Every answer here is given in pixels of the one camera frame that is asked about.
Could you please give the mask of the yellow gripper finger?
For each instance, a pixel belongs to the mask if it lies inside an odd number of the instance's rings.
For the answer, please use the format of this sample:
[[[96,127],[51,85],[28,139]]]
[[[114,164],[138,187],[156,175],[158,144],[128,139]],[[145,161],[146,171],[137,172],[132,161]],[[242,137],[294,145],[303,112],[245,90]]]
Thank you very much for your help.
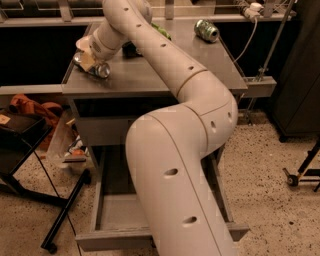
[[[89,71],[96,66],[96,59],[91,54],[83,52],[81,55],[80,66],[84,71]]]

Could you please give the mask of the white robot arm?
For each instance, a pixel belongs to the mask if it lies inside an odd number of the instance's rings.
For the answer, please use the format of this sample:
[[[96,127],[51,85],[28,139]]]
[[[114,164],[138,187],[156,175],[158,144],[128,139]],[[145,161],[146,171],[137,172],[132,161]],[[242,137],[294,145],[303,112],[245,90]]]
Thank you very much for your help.
[[[139,117],[125,148],[129,171],[160,256],[238,256],[201,161],[238,118],[229,89],[151,25],[146,0],[102,0],[104,20],[81,47],[97,63],[132,42],[177,104]]]

